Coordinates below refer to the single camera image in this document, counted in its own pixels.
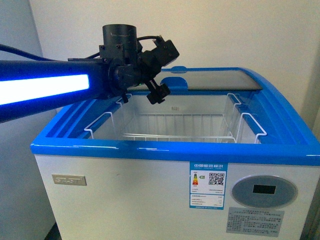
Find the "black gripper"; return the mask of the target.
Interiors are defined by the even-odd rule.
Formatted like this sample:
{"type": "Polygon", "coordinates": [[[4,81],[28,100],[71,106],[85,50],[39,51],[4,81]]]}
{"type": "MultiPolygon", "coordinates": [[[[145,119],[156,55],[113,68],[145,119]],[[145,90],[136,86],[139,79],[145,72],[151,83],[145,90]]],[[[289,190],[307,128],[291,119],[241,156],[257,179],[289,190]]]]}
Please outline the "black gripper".
{"type": "Polygon", "coordinates": [[[149,102],[161,104],[171,91],[162,83],[158,85],[155,77],[161,72],[162,67],[167,66],[179,57],[180,53],[171,40],[164,40],[161,36],[142,36],[137,38],[137,64],[141,72],[141,82],[147,86],[150,93],[147,95],[149,102]],[[153,40],[155,48],[143,51],[140,41],[153,40]]]}

